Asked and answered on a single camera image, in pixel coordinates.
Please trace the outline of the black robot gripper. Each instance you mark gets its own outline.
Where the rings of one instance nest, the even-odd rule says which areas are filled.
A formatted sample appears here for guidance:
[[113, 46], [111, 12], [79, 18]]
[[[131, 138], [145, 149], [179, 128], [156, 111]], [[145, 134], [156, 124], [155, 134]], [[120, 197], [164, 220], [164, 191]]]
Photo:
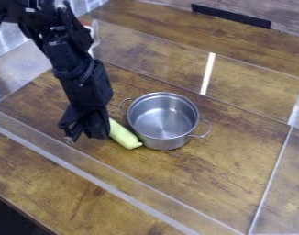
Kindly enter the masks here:
[[69, 102], [57, 124], [67, 143], [83, 133], [105, 140], [112, 86], [101, 61], [87, 52], [88, 33], [68, 0], [0, 0], [0, 26], [4, 22], [19, 26], [52, 64]]

